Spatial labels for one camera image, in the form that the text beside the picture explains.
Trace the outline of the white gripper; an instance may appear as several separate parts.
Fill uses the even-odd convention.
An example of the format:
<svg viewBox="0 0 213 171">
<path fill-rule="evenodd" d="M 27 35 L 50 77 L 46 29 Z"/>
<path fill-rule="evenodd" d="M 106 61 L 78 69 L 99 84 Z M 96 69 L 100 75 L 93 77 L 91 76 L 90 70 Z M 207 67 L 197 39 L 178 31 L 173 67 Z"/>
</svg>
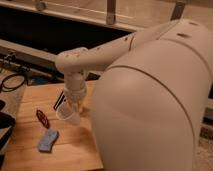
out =
<svg viewBox="0 0 213 171">
<path fill-rule="evenodd" d="M 81 110 L 87 93 L 85 75 L 80 72 L 64 75 L 64 94 L 68 104 L 75 110 Z"/>
</svg>

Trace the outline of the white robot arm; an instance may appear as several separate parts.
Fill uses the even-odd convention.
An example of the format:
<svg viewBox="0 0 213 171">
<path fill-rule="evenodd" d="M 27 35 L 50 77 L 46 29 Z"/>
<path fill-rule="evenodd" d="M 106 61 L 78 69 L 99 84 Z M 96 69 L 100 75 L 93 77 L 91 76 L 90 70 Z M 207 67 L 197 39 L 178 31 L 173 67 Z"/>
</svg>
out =
<svg viewBox="0 0 213 171">
<path fill-rule="evenodd" d="M 105 171 L 191 171 L 213 86 L 213 32 L 173 20 L 102 44 L 59 53 L 66 101 L 79 116 L 85 75 L 101 76 L 91 123 Z"/>
</svg>

